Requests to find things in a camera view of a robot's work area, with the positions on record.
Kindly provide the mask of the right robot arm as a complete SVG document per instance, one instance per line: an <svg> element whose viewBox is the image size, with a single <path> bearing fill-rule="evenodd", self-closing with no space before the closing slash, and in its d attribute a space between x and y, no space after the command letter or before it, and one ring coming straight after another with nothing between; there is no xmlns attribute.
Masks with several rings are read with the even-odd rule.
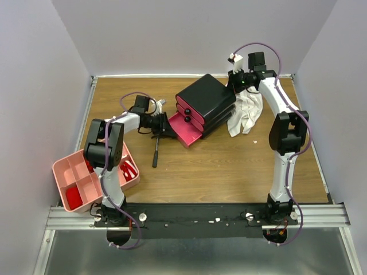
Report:
<svg viewBox="0 0 367 275"><path fill-rule="evenodd" d="M292 212L294 167L306 142L309 114L291 102L275 71L267 69L263 52L248 55L248 72L243 70L241 55L232 53L228 61L233 64L233 69L228 72L229 88L235 93L255 88L275 116L269 133L269 144L275 153L274 177L263 211L264 219L275 225Z"/></svg>

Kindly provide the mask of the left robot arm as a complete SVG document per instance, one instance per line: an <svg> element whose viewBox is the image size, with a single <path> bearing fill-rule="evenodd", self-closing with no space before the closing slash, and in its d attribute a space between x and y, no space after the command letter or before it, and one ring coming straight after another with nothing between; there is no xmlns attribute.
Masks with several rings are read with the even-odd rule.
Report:
<svg viewBox="0 0 367 275"><path fill-rule="evenodd" d="M96 172L103 199L95 218L100 222L123 225L129 216L124 208L126 196L120 186L118 168L123 158L123 138L126 133L149 129L153 137L175 138L163 106L165 99L156 100L143 92L135 92L132 107L123 107L120 115L91 121L84 146L84 158Z"/></svg>

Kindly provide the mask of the pink top drawer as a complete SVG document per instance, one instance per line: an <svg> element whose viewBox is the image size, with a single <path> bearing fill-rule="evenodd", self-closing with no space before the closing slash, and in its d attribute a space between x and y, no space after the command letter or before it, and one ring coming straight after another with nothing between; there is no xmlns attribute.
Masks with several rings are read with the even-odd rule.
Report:
<svg viewBox="0 0 367 275"><path fill-rule="evenodd" d="M203 116L197 112L191 105L189 105L185 100L183 100L181 97L176 97L177 103L184 108L184 110L189 109L190 113L189 115L193 116L200 124L204 125L205 120Z"/></svg>

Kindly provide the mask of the black handled hammer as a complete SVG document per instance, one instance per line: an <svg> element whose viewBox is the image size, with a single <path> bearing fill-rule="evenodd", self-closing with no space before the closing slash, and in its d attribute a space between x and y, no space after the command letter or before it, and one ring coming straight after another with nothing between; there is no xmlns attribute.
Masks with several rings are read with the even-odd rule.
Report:
<svg viewBox="0 0 367 275"><path fill-rule="evenodd" d="M152 167L156 168L158 165L158 148L159 148L159 140L160 137L157 136L156 138L156 143L155 143L155 151L154 151L154 155L153 155L153 161L152 161Z"/></svg>

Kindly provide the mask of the black drawer cabinet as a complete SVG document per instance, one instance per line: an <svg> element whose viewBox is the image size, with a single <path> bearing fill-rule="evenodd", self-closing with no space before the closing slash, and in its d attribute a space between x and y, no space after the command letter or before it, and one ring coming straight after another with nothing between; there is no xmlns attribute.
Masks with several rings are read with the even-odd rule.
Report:
<svg viewBox="0 0 367 275"><path fill-rule="evenodd" d="M204 139L229 120L235 108L235 93L211 74L206 74L176 94L199 112L204 120Z"/></svg>

